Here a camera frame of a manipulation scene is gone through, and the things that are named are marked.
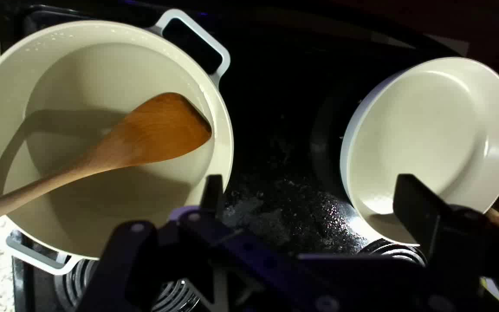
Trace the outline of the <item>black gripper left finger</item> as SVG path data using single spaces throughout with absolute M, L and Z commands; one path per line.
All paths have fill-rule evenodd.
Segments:
M 210 176 L 198 207 L 156 229 L 135 221 L 114 229 L 76 312 L 151 312 L 170 281 L 187 280 L 210 312 L 244 312 L 250 287 L 218 247 L 232 236 L 215 219 L 222 177 Z

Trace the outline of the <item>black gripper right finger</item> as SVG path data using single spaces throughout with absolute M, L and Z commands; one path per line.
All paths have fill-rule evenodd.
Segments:
M 428 259 L 433 299 L 456 312 L 499 312 L 499 226 L 411 174 L 397 177 L 393 212 Z

